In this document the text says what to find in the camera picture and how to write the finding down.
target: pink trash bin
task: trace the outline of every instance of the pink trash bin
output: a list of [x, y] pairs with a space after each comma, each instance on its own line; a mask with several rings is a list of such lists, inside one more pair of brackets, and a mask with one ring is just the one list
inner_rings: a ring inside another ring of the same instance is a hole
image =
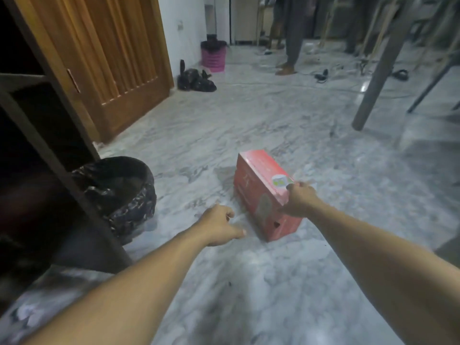
[[215, 52], [209, 52], [204, 48], [201, 49], [201, 64], [208, 68], [211, 73], [221, 73], [225, 70], [225, 55], [227, 48], [222, 47]]

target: marble floor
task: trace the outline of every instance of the marble floor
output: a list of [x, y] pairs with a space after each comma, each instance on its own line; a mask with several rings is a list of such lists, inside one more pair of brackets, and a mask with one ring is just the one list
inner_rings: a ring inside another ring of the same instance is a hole
[[[153, 344], [401, 344], [308, 220], [276, 242], [256, 237], [233, 197], [239, 151], [265, 149], [295, 179], [313, 181], [325, 201], [456, 263], [460, 113], [450, 109], [459, 99], [460, 69], [413, 115], [405, 111], [433, 64], [408, 82], [388, 78], [365, 129], [356, 132], [351, 121], [369, 77], [356, 74], [341, 46], [303, 52], [299, 73], [289, 77], [274, 75], [282, 53], [231, 47], [225, 73], [212, 77], [216, 92], [174, 92], [100, 150], [103, 157], [136, 157], [155, 177], [155, 217], [125, 246], [133, 259], [190, 226], [216, 200], [232, 206], [250, 231], [199, 255]], [[395, 69], [411, 70], [417, 51], [406, 46]], [[325, 68], [330, 78], [319, 84], [313, 74]], [[108, 277], [58, 267], [48, 274], [17, 304], [33, 305], [39, 320], [10, 332], [5, 344]], [[64, 287], [51, 293], [41, 287], [47, 279]], [[8, 317], [0, 325], [13, 327]]]

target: cardboard box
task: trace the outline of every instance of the cardboard box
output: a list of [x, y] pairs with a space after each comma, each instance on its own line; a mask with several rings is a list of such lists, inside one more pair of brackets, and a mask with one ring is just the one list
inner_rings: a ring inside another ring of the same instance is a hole
[[238, 154], [233, 179], [235, 193], [269, 242], [296, 232], [302, 221], [278, 211], [288, 201], [289, 183], [293, 180], [265, 150]]

